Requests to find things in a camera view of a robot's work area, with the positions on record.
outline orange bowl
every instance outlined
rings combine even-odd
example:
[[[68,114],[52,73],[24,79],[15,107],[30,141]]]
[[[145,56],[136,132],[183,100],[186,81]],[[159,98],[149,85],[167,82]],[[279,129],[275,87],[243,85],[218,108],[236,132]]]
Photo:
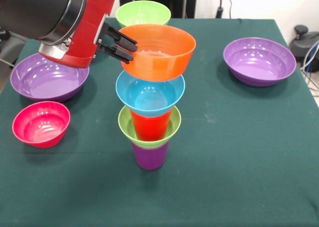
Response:
[[[168,81],[182,75],[196,47],[192,35],[168,25],[137,24],[120,32],[138,42],[134,60],[122,62],[124,70],[146,81]]]

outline red robot part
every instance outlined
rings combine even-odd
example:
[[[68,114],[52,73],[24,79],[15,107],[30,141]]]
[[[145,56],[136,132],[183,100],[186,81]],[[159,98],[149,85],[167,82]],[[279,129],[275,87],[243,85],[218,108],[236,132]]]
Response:
[[[62,59],[56,59],[45,55],[47,59],[54,62],[78,67],[86,68],[97,51],[97,36],[99,35],[101,24],[103,24],[105,15],[110,15],[115,0],[87,0],[86,7],[75,29],[72,41],[68,46],[69,50]]]

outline bowl rim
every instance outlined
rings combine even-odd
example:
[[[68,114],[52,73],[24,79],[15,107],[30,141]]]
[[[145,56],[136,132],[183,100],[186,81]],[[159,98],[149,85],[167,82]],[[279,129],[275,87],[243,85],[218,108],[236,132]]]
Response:
[[[85,81],[88,79],[88,77],[89,77],[90,67],[88,66],[88,67],[87,67],[87,70],[88,70],[88,71],[87,71],[86,76],[85,76],[85,78],[83,79],[83,81],[82,81],[77,87],[75,87],[74,89],[72,89],[71,91],[68,91],[68,92],[66,92],[66,93],[64,93],[64,94],[61,94],[61,95],[59,95],[59,96],[39,98],[39,97],[35,97],[35,96],[32,96],[32,95],[27,95],[27,94],[21,93],[21,92],[15,87],[15,85],[13,85],[13,83],[12,83],[13,75],[14,75],[14,73],[15,73],[16,68],[17,68],[19,65],[21,65],[21,64],[22,64],[24,61],[26,61],[28,58],[33,57],[33,56],[36,56],[36,55],[42,56],[40,53],[35,53],[35,54],[30,55],[30,56],[27,56],[26,58],[24,58],[23,60],[21,60],[21,61],[13,68],[13,70],[12,70],[12,72],[11,72],[11,74],[10,74],[10,84],[11,84],[12,88],[13,88],[17,93],[19,93],[20,95],[22,95],[22,96],[24,96],[24,97],[26,97],[26,98],[33,99],[33,100],[44,100],[44,99],[52,99],[52,98],[58,99],[58,98],[61,98],[61,97],[65,96],[65,95],[71,93],[72,91],[76,90],[76,89],[79,88],[80,86],[82,86],[82,85],[85,83]]]
[[[163,110],[166,110],[166,109],[170,109],[172,108],[174,105],[176,105],[176,103],[178,101],[180,101],[180,99],[182,98],[182,96],[184,95],[184,92],[185,92],[185,88],[186,88],[186,84],[185,84],[185,79],[183,77],[183,75],[179,75],[177,78],[174,78],[174,79],[171,79],[171,80],[168,80],[168,81],[172,81],[172,80],[175,80],[175,79],[178,79],[178,78],[181,78],[182,79],[182,82],[183,82],[183,90],[181,92],[181,95],[172,103],[170,104],[169,106],[167,107],[164,107],[164,108],[161,108],[161,109],[156,109],[156,110],[142,110],[142,109],[138,109],[138,108],[135,108],[131,105],[129,105],[126,101],[124,101],[120,95],[119,95],[119,91],[118,91],[118,81],[120,79],[120,77],[123,75],[123,73],[127,73],[129,76],[135,78],[136,80],[141,80],[141,81],[146,81],[146,80],[142,80],[142,79],[138,79],[132,75],[130,75],[127,71],[123,70],[120,75],[118,76],[118,78],[116,79],[116,82],[115,82],[115,91],[116,91],[116,94],[118,96],[118,98],[120,99],[120,101],[122,101],[127,107],[129,107],[130,109],[134,110],[135,112],[139,113],[139,112],[145,112],[145,113],[152,113],[152,112],[162,112]]]
[[[121,117],[121,114],[124,112],[125,109],[129,109],[128,106],[124,106],[120,113],[119,113],[119,116],[118,116],[118,125],[121,129],[121,131],[124,133],[124,135],[130,139],[132,142],[135,142],[135,143],[140,143],[142,145],[144,144],[149,144],[149,145],[154,145],[156,146],[157,144],[159,143],[163,143],[163,142],[167,142],[168,140],[170,140],[176,133],[177,131],[179,130],[180,126],[181,126],[181,114],[180,114],[180,111],[179,109],[177,108],[177,106],[173,106],[173,109],[177,111],[177,114],[178,114],[178,118],[179,118],[179,122],[178,122],[178,125],[177,125],[177,128],[176,130],[174,130],[169,136],[166,136],[165,138],[163,139],[160,139],[160,140],[157,140],[157,141],[141,141],[139,139],[136,139],[136,138],[133,138],[132,136],[128,135],[122,128],[122,125],[121,125],[121,122],[120,122],[120,117]]]
[[[178,30],[180,32],[183,32],[185,33],[187,36],[189,36],[189,38],[193,41],[194,43],[194,46],[191,48],[191,50],[185,52],[185,53],[182,53],[182,54],[178,54],[178,55],[170,55],[170,56],[149,56],[149,55],[145,55],[143,54],[142,52],[135,52],[134,55],[135,55],[135,58],[136,56],[142,56],[143,58],[153,58],[153,59],[171,59],[171,58],[178,58],[178,57],[182,57],[182,56],[187,56],[191,53],[194,52],[194,50],[196,49],[197,47],[197,42],[196,42],[196,39],[195,37],[193,37],[192,34],[190,34],[189,32],[183,30],[183,29],[180,29],[178,27],[175,27],[175,26],[170,26],[170,25],[162,25],[162,24],[152,24],[152,23],[145,23],[145,24],[134,24],[134,25],[130,25],[130,26],[125,26],[123,28],[121,28],[119,30],[119,32],[121,32],[123,29],[128,29],[128,28],[132,28],[132,27],[137,27],[137,28],[147,28],[147,26],[157,26],[159,28],[162,28],[162,29],[175,29],[175,30]]]
[[[17,118],[18,118],[18,116],[19,116],[22,112],[24,112],[24,111],[26,111],[27,109],[29,109],[30,107],[36,106],[36,105],[39,105],[39,104],[43,104],[43,103],[54,103],[54,104],[57,104],[57,105],[61,106],[62,108],[64,108],[64,109],[67,111],[67,113],[68,113],[68,120],[67,120],[67,123],[66,123],[65,127],[63,128],[63,130],[62,130],[58,135],[52,137],[51,139],[45,140],[45,141],[36,142],[36,141],[26,141],[26,140],[24,140],[24,139],[21,139],[19,136],[17,136],[17,134],[16,134],[16,132],[15,132],[15,130],[14,130],[14,128],[13,128],[13,127],[14,127],[14,124],[15,124]],[[20,140],[21,142],[26,143],[26,144],[28,144],[28,145],[34,145],[34,144],[46,143],[46,142],[52,141],[53,139],[57,138],[59,135],[61,135],[62,133],[64,133],[64,132],[68,129],[68,127],[69,127],[69,125],[70,125],[70,122],[71,122],[71,113],[70,113],[70,110],[69,110],[65,105],[63,105],[62,103],[56,102],[56,101],[40,101],[40,102],[33,103],[33,104],[31,104],[31,105],[28,105],[28,106],[24,107],[22,110],[20,110],[20,111],[18,112],[18,114],[16,114],[16,116],[15,116],[13,122],[12,122],[11,128],[12,128],[12,132],[13,132],[14,136],[15,136],[18,140]]]
[[[120,6],[120,7],[116,10],[116,12],[115,12],[115,18],[117,19],[117,21],[118,21],[120,24],[122,24],[123,26],[131,26],[131,25],[124,24],[123,21],[119,19],[118,13],[119,13],[123,8],[125,8],[125,7],[127,7],[127,6],[130,6],[130,5],[133,4],[133,3],[139,3],[139,2],[158,4],[160,7],[164,8],[164,9],[165,9],[166,11],[168,11],[168,13],[169,13],[167,20],[166,20],[163,24],[168,23],[168,21],[170,20],[170,18],[171,18],[171,11],[170,11],[170,9],[169,9],[167,6],[165,6],[164,4],[162,4],[162,3],[158,2],[158,1],[152,1],[152,0],[136,0],[136,1],[127,2],[127,3],[123,4],[122,6]]]
[[[225,58],[225,52],[226,52],[227,48],[229,48],[229,46],[232,45],[233,43],[236,43],[236,42],[241,41],[241,40],[246,40],[246,39],[264,40],[264,41],[271,42],[271,43],[273,43],[273,44],[275,44],[275,45],[277,45],[277,46],[280,46],[281,48],[285,49],[285,50],[288,52],[288,54],[290,55],[290,57],[294,60],[294,66],[295,66],[295,67],[292,68],[291,71],[290,71],[288,74],[286,74],[285,76],[280,77],[280,78],[276,78],[276,79],[271,79],[271,80],[270,80],[270,79],[255,78],[255,77],[247,76],[247,75],[245,75],[245,74],[243,74],[243,73],[237,71],[237,70],[234,69],[234,68],[229,64],[229,62],[226,60],[226,58]],[[287,47],[285,47],[284,45],[282,45],[282,44],[280,44],[280,43],[278,43],[278,42],[276,42],[276,41],[273,41],[273,40],[270,40],[270,39],[267,39],[267,38],[263,38],[263,37],[243,37],[243,38],[239,38],[239,39],[233,40],[232,42],[230,42],[229,44],[227,44],[226,47],[224,48],[223,58],[224,58],[224,61],[227,63],[228,67],[231,68],[233,71],[237,72],[237,73],[240,74],[240,75],[246,76],[246,77],[248,77],[248,78],[250,78],[250,79],[252,79],[252,80],[255,80],[255,81],[266,81],[266,82],[267,82],[267,81],[281,81],[281,80],[284,80],[284,79],[288,78],[289,76],[291,76],[291,75],[295,72],[295,70],[296,70],[296,68],[297,68],[297,61],[296,61],[294,55],[291,53],[291,51],[290,51]]]

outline black device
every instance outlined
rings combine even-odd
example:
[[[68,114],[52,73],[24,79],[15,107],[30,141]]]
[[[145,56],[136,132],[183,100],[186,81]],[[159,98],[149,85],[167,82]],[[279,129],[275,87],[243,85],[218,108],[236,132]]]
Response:
[[[296,38],[289,45],[290,50],[297,62],[303,62],[306,53],[319,40],[319,31],[309,32],[307,26],[297,25],[295,26]],[[315,58],[311,62],[308,72],[319,71],[319,52],[315,55]]]

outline blue bowl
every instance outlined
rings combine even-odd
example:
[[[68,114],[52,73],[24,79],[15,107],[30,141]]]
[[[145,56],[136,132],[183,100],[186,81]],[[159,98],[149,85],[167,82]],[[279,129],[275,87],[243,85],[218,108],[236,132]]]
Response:
[[[160,116],[169,111],[182,97],[185,80],[178,78],[152,82],[137,79],[122,71],[116,80],[119,99],[131,110],[142,116]]]

